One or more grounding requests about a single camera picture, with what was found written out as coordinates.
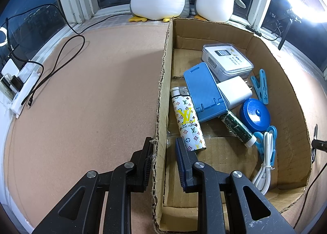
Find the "patterned white lighter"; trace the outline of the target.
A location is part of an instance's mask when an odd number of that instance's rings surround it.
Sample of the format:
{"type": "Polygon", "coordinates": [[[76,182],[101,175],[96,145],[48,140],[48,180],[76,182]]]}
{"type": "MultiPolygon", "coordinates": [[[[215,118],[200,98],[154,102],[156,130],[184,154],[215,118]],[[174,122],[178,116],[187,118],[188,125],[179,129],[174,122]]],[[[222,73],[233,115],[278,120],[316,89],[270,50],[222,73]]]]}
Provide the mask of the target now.
{"type": "Polygon", "coordinates": [[[205,150],[206,142],[188,89],[173,87],[170,89],[170,94],[178,130],[186,149],[189,151],[205,150]]]}

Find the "green white lip balm tube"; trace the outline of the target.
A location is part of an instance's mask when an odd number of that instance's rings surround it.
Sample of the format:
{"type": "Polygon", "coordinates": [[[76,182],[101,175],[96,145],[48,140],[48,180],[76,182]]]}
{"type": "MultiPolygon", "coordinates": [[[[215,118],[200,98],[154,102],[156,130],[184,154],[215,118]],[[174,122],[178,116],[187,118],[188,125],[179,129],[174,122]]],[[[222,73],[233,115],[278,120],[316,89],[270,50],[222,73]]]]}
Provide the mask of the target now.
{"type": "Polygon", "coordinates": [[[231,111],[228,110],[219,118],[247,148],[252,147],[257,141],[254,134],[231,111]]]}

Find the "blue phone stand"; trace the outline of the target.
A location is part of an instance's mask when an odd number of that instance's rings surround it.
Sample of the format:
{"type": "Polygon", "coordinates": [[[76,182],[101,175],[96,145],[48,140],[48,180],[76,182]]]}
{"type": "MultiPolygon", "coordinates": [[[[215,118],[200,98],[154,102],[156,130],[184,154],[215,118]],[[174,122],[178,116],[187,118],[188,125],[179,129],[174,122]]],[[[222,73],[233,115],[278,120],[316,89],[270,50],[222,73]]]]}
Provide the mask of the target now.
{"type": "Polygon", "coordinates": [[[185,71],[184,79],[199,122],[206,122],[227,113],[222,93],[205,62],[185,71]]]}

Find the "blue round tape measure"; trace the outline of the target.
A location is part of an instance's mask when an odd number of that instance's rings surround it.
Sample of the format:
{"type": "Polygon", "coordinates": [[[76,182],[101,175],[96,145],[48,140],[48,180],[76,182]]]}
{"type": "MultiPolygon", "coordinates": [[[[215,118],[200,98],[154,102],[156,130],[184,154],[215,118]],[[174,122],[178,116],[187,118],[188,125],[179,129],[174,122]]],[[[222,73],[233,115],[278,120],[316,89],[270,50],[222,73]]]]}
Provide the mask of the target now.
{"type": "Polygon", "coordinates": [[[240,120],[252,132],[264,132],[270,126],[270,113],[259,100],[250,98],[240,107],[240,120]]]}

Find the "cardboard box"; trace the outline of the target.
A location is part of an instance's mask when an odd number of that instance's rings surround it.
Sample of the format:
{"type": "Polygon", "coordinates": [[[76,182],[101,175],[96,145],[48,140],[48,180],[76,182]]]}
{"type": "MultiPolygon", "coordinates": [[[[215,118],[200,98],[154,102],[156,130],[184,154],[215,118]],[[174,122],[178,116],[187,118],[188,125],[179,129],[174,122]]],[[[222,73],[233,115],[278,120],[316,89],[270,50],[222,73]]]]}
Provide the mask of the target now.
{"type": "Polygon", "coordinates": [[[296,60],[228,24],[170,21],[162,57],[153,164],[153,221],[159,233],[246,233],[285,215],[304,195],[311,173],[309,126],[319,115],[313,82],[296,60]],[[262,166],[244,106],[230,111],[202,62],[205,46],[231,45],[264,70],[268,126],[276,129],[272,178],[253,184],[262,166]]]}

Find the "blue plastic clothespin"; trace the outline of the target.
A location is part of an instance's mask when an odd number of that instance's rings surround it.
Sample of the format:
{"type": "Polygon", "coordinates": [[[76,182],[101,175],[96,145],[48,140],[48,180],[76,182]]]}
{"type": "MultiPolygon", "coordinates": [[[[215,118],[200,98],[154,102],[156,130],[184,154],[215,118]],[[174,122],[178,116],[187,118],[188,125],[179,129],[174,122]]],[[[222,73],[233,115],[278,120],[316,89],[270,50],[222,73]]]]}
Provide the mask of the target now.
{"type": "Polygon", "coordinates": [[[262,68],[259,70],[259,79],[255,76],[251,76],[251,83],[257,94],[258,99],[264,104],[269,103],[268,99],[268,85],[265,70],[262,68]]]}

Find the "white USB charger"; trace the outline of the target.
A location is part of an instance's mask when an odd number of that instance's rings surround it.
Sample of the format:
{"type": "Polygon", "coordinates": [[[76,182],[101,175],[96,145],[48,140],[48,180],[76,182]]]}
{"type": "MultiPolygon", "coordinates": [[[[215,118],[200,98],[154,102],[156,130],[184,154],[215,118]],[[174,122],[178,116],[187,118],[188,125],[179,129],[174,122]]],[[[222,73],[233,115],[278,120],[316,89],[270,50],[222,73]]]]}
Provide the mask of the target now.
{"type": "Polygon", "coordinates": [[[252,96],[252,90],[240,76],[220,82],[217,87],[229,110],[243,104],[252,96]]]}

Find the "clear plastic case with device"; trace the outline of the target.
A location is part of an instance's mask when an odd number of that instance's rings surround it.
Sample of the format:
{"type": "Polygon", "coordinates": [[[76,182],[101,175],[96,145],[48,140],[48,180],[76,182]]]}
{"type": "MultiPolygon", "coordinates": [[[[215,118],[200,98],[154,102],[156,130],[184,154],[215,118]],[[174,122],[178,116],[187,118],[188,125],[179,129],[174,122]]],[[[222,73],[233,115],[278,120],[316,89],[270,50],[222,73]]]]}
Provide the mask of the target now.
{"type": "Polygon", "coordinates": [[[240,76],[246,79],[254,65],[232,44],[206,44],[201,60],[219,82],[240,76]]]}

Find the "black tripod leg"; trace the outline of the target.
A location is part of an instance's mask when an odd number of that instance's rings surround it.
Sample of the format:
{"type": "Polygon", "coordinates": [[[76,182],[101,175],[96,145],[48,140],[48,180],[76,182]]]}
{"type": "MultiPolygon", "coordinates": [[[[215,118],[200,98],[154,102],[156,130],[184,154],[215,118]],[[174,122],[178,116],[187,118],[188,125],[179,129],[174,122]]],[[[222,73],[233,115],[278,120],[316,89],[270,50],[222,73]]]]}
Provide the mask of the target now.
{"type": "Polygon", "coordinates": [[[281,40],[280,40],[280,43],[278,45],[278,50],[281,50],[282,49],[282,47],[283,47],[283,45],[284,45],[284,43],[286,41],[287,34],[289,32],[289,29],[290,29],[293,21],[294,21],[293,18],[289,18],[288,19],[288,23],[287,23],[286,29],[282,33],[281,40]]]}

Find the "white power strip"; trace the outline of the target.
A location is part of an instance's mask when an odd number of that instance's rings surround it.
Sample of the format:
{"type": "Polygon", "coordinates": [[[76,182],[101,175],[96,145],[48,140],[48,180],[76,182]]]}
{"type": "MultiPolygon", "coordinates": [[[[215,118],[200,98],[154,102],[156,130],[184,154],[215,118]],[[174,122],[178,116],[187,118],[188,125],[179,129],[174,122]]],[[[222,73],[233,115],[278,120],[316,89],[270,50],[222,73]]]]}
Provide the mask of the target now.
{"type": "Polygon", "coordinates": [[[32,87],[36,84],[37,79],[40,78],[41,67],[36,64],[27,64],[18,74],[18,78],[23,82],[22,89],[16,93],[13,98],[10,110],[15,115],[16,118],[19,118],[25,102],[24,98],[31,91],[32,87]]]}

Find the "white wall charger plug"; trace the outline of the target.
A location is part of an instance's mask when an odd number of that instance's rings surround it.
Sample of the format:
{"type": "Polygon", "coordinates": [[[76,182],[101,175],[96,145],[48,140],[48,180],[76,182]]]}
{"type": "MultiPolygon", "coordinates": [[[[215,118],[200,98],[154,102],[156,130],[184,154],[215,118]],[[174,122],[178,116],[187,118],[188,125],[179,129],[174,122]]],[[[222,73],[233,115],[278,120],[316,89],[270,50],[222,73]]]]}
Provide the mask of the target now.
{"type": "Polygon", "coordinates": [[[13,76],[17,77],[19,72],[19,68],[16,66],[15,62],[11,58],[7,61],[7,63],[1,70],[2,76],[4,76],[8,82],[12,80],[13,76]]]}

